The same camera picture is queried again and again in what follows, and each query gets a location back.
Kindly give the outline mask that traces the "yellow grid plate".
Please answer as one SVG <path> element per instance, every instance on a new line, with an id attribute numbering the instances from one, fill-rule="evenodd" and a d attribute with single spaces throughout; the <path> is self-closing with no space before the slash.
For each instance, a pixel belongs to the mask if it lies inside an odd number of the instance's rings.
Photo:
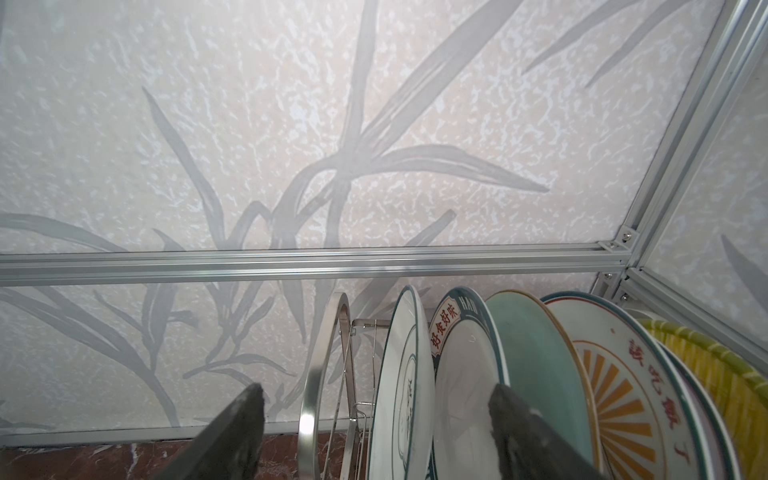
<path id="1" fill-rule="evenodd" d="M 767 378 L 709 336 L 679 324 L 639 322 L 696 376 L 725 421 L 748 479 L 767 477 Z"/>

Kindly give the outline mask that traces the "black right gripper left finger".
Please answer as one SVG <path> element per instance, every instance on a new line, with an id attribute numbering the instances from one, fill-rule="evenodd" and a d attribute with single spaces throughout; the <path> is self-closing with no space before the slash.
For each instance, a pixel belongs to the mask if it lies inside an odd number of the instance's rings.
<path id="1" fill-rule="evenodd" d="M 253 479 L 265 430 L 262 386 L 247 386 L 155 476 L 157 479 Z"/>

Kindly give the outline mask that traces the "green rimmed Chinese text plate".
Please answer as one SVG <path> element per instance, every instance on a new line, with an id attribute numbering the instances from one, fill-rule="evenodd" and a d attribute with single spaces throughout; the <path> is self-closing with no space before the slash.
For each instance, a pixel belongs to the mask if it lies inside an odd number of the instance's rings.
<path id="1" fill-rule="evenodd" d="M 499 479 L 489 401 L 509 382 L 504 349 L 479 294 L 451 289 L 429 324 L 435 373 L 435 428 L 431 473 L 435 479 Z"/>

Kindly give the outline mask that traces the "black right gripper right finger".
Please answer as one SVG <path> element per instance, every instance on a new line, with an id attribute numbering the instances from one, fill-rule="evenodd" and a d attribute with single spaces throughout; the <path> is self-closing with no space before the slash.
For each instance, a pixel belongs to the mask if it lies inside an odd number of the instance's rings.
<path id="1" fill-rule="evenodd" d="M 603 475 L 507 385 L 488 401 L 503 479 L 601 479 Z"/>

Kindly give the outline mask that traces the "steel two-tier dish rack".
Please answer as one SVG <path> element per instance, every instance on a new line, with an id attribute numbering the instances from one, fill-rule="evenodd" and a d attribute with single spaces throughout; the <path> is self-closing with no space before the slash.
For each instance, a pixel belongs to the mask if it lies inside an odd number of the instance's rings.
<path id="1" fill-rule="evenodd" d="M 368 479 L 375 397 L 390 322 L 355 316 L 334 293 L 309 357 L 300 408 L 300 479 Z"/>

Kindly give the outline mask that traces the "aluminium cage frame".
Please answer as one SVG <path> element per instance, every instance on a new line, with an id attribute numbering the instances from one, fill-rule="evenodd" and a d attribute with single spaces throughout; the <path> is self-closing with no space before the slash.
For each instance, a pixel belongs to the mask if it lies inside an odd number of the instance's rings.
<path id="1" fill-rule="evenodd" d="M 763 360 L 758 215 L 666 225 L 763 1 L 5 1 L 1 443 L 291 432 L 331 294 L 383 318 L 650 263 Z"/>

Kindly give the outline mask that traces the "mint green flower plate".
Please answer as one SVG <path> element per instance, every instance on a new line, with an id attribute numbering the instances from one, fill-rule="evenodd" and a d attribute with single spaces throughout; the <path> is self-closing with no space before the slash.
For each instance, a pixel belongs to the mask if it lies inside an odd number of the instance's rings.
<path id="1" fill-rule="evenodd" d="M 607 474 L 593 389 L 562 324 L 524 291 L 500 291 L 485 303 L 504 348 L 512 390 L 591 466 Z"/>

